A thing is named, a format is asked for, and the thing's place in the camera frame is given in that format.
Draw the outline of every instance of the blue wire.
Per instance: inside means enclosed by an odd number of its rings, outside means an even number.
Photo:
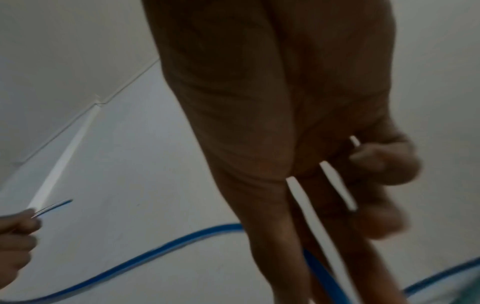
[[[45,214],[49,211],[52,211],[54,209],[57,209],[58,207],[64,206],[66,204],[71,203],[72,200],[64,201],[61,202],[57,205],[51,206],[49,208],[46,208],[44,210],[39,211],[36,216]],[[126,271],[132,270],[140,265],[143,265],[147,262],[150,262],[156,258],[159,258],[161,256],[164,256],[167,253],[170,253],[172,251],[178,250],[182,247],[185,247],[187,245],[193,244],[195,242],[198,242],[200,240],[220,235],[220,234],[226,234],[226,233],[233,233],[233,232],[243,232],[242,225],[240,224],[225,224],[225,225],[219,225],[219,226],[214,226],[211,228],[206,228],[185,236],[182,236],[180,238],[177,238],[173,241],[170,241],[156,249],[150,250],[148,252],[145,252],[139,256],[136,256],[120,265],[117,265],[107,271],[104,271],[92,278],[89,278],[81,283],[78,283],[76,285],[73,285],[71,287],[65,288],[61,291],[39,297],[39,298],[34,298],[30,300],[20,300],[20,301],[10,301],[10,300],[0,300],[0,304],[50,304],[50,303],[56,303],[58,301],[61,301],[63,299],[75,296],[79,293],[85,292],[89,290],[90,288],[93,288],[94,286],[111,280],[112,278],[121,275],[125,273]],[[335,304],[350,304],[350,300],[348,299],[347,295],[344,293],[344,291],[341,289],[341,287],[338,285],[338,283],[335,281],[335,279],[330,275],[330,273],[322,266],[322,264],[307,250],[304,250],[304,257],[309,265],[312,273],[315,275],[315,277],[319,280],[319,282],[322,284],[322,286],[325,288],[327,291],[328,295],[332,298],[333,302]],[[459,266],[450,268],[448,270],[445,270],[439,274],[436,274],[432,277],[429,277],[427,279],[424,279],[418,283],[415,283],[409,287],[407,287],[404,292],[407,296],[410,296],[412,294],[415,294],[416,292],[427,288],[428,286],[444,279],[449,276],[452,276],[454,274],[457,274],[461,271],[465,271],[467,269],[476,267],[480,265],[480,257],[476,258],[472,261],[466,262],[464,264],[461,264]]]

